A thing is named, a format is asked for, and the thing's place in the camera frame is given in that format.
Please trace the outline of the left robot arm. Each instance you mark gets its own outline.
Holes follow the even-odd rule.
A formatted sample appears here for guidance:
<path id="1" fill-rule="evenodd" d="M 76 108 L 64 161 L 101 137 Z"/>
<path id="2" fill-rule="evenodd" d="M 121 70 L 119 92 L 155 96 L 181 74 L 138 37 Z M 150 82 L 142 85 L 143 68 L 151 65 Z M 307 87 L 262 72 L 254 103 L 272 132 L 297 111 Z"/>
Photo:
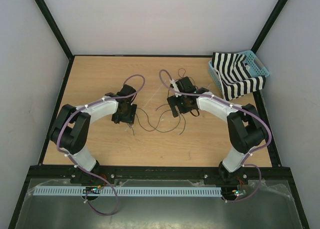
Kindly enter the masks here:
<path id="1" fill-rule="evenodd" d="M 133 125 L 137 105 L 133 103 L 137 91 L 127 84 L 114 94 L 105 94 L 101 99 L 86 105 L 65 104 L 49 131 L 49 139 L 59 152 L 69 157 L 76 167 L 83 168 L 82 177 L 89 183 L 100 177 L 98 161 L 90 154 L 86 145 L 90 125 L 111 115 L 115 124 Z"/>

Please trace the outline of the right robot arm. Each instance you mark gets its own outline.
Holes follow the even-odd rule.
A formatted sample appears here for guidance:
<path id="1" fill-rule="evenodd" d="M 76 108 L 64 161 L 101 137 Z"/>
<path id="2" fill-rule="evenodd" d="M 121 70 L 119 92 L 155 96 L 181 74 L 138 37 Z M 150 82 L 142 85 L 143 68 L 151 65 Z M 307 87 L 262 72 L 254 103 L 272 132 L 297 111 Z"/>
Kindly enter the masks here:
<path id="1" fill-rule="evenodd" d="M 227 124 L 231 149 L 219 164 L 219 179 L 231 183 L 245 160 L 254 152 L 262 141 L 268 140 L 271 132 L 260 119 L 252 104 L 245 106 L 230 103 L 215 96 L 206 88 L 196 88 L 186 76 L 178 80 L 170 79 L 173 96 L 167 98 L 174 117 L 196 111 L 206 111 L 220 118 Z"/>

